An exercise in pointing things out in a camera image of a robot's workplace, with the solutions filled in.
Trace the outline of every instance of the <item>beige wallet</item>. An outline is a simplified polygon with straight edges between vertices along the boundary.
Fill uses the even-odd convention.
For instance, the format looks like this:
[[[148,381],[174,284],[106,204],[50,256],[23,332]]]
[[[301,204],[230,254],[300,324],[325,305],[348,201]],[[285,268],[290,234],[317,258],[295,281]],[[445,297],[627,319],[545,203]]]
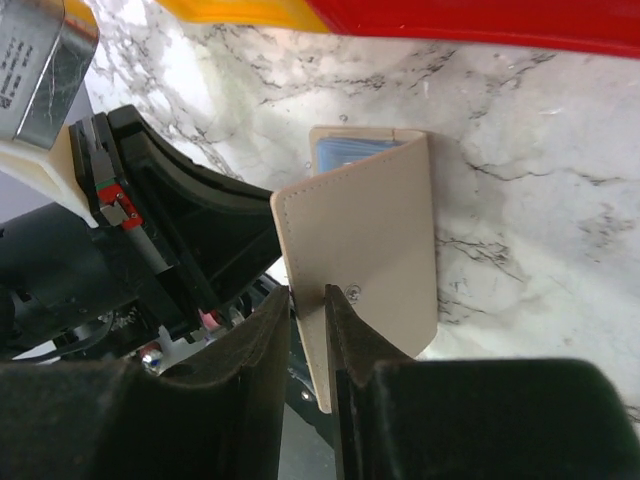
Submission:
[[[328,413],[326,284],[340,286],[365,322],[414,357],[435,336],[438,308],[427,134],[317,127],[314,165],[316,142],[325,137],[403,142],[271,197],[300,337]]]

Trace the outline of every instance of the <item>wallet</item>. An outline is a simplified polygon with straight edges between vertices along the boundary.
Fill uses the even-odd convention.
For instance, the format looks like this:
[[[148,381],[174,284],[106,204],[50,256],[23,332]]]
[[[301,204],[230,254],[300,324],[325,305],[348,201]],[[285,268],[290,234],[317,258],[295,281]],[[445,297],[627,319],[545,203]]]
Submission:
[[[325,413],[331,411],[326,284],[338,285],[356,313],[407,355],[418,355],[436,334],[427,141],[419,130],[316,127],[313,169],[325,173],[271,197],[314,393]]]

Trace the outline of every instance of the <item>marble surface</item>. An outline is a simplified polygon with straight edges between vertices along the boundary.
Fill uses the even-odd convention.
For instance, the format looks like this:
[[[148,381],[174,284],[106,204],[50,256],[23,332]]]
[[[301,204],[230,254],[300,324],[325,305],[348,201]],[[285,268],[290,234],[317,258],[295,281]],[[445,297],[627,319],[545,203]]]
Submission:
[[[585,358],[640,422],[640,61],[89,3],[94,111],[131,103],[219,172],[305,178],[316,124],[433,132],[440,328],[423,357]]]

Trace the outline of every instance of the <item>black cable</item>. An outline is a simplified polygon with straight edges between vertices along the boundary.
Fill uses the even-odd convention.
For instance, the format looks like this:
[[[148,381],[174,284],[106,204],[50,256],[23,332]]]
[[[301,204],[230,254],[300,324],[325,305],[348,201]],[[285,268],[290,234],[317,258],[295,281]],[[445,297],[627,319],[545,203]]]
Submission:
[[[97,343],[101,342],[104,337],[109,334],[109,332],[111,331],[111,327],[113,326],[115,317],[116,316],[112,313],[112,315],[110,315],[109,317],[109,320],[104,322],[104,325],[102,325],[84,340],[80,340],[78,342],[72,343],[71,345],[57,348],[55,350],[52,350],[51,352],[38,355],[37,357],[19,358],[14,359],[13,361],[20,363],[40,363],[56,357],[62,357],[63,355],[69,355],[70,353],[79,352],[81,350],[86,350],[87,348],[93,347]]]

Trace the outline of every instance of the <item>white plastic part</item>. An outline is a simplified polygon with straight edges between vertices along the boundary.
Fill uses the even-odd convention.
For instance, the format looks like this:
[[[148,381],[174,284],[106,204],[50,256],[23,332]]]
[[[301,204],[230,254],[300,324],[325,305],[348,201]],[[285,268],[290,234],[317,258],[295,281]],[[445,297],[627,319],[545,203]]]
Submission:
[[[90,227],[98,226],[91,216],[87,197],[76,182],[66,125],[50,150],[0,140],[0,171],[71,210]]]

